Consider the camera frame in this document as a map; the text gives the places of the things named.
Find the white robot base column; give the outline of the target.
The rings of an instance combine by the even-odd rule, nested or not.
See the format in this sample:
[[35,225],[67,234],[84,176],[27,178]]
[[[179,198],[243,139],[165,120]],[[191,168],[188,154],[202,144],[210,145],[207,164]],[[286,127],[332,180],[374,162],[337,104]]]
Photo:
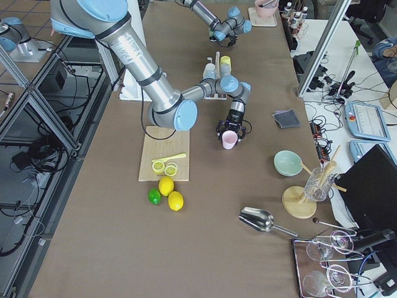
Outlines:
[[[138,5],[138,0],[127,0],[128,11],[132,17],[131,26],[135,33],[141,40],[144,46],[146,46],[145,34],[143,31],[141,13]],[[126,101],[140,101],[142,98],[140,85],[136,82],[136,79],[126,69],[123,78],[123,87],[120,93],[120,99]]]

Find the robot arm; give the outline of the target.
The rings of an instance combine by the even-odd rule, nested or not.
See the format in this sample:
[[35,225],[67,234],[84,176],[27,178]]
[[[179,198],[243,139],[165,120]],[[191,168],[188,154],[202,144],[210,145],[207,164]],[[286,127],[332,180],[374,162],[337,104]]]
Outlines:
[[200,1],[175,1],[181,7],[190,9],[196,16],[208,25],[208,35],[211,42],[216,42],[224,48],[233,47],[238,35],[247,34],[252,30],[250,20],[243,17],[238,7],[228,9],[227,18],[221,20]]
[[50,8],[55,31],[95,39],[110,47],[151,99],[148,117],[152,124],[174,131],[190,130],[197,120],[196,103],[214,94],[226,94],[232,103],[226,120],[216,127],[217,135],[234,132],[242,140],[247,134],[243,124],[250,85],[226,74],[221,78],[205,76],[185,91],[173,88],[133,29],[126,1],[51,1]]

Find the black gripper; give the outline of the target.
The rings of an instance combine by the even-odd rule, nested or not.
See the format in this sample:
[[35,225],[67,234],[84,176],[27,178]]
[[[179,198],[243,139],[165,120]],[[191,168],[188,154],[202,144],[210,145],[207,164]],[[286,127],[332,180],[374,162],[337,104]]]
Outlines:
[[237,36],[230,36],[227,35],[225,37],[225,46],[226,47],[233,47],[236,44]]
[[221,140],[221,136],[224,131],[232,130],[237,134],[237,141],[235,145],[241,142],[246,136],[246,127],[243,126],[244,112],[237,111],[235,109],[230,109],[226,117],[225,123],[220,120],[216,126],[216,134],[218,140]]

